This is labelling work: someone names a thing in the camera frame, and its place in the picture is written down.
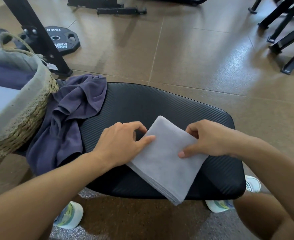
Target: person's left hand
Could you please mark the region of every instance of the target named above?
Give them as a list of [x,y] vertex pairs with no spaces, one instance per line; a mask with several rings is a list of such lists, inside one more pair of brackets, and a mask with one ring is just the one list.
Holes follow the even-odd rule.
[[135,130],[147,132],[146,127],[139,121],[123,124],[118,122],[104,129],[91,153],[103,159],[111,167],[128,163],[156,138],[146,136],[135,141]]

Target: white tag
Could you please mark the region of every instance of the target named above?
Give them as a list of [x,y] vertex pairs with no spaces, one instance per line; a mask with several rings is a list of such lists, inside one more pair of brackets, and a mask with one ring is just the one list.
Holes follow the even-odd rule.
[[56,71],[58,71],[57,66],[55,66],[54,64],[50,64],[50,63],[48,63],[48,64],[47,64],[47,68],[48,68],[49,70],[56,70]]

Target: basket handle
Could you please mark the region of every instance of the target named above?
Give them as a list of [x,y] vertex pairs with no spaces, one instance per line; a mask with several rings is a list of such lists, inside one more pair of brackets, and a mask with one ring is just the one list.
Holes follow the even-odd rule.
[[[26,48],[29,50],[29,51],[26,51],[26,50],[22,50],[22,49],[15,49],[15,48],[5,48],[5,45],[4,45],[4,39],[7,37],[7,36],[11,36],[13,37],[14,39],[17,39],[19,40],[23,45],[26,46]],[[21,39],[20,37],[12,34],[12,33],[9,33],[9,32],[2,32],[0,34],[0,47],[2,48],[2,50],[4,51],[7,51],[7,52],[21,52],[21,53],[24,53],[26,55],[29,55],[29,56],[33,56],[35,55],[35,52],[33,51],[33,49],[23,40]]]

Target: textured black upholstery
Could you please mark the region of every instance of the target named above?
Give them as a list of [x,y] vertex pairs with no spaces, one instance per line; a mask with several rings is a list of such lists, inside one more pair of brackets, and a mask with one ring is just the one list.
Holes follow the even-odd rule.
[[[65,81],[58,80],[59,86]],[[80,126],[84,152],[94,149],[102,131],[116,122],[141,121],[147,129],[162,115],[186,129],[187,125],[207,119],[234,129],[231,116],[225,111],[157,88],[131,84],[108,83],[104,105],[98,115]],[[97,178],[88,188],[124,198],[164,199],[126,165],[116,167]],[[241,196],[246,187],[242,162],[229,156],[206,159],[186,199],[223,200]]]

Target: person's left arm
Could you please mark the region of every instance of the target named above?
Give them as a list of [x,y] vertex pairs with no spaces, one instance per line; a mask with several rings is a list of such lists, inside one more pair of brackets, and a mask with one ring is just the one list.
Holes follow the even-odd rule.
[[0,195],[0,240],[38,239],[48,225],[88,183],[132,160],[155,137],[133,140],[141,122],[116,123],[105,129],[95,147],[71,163]]

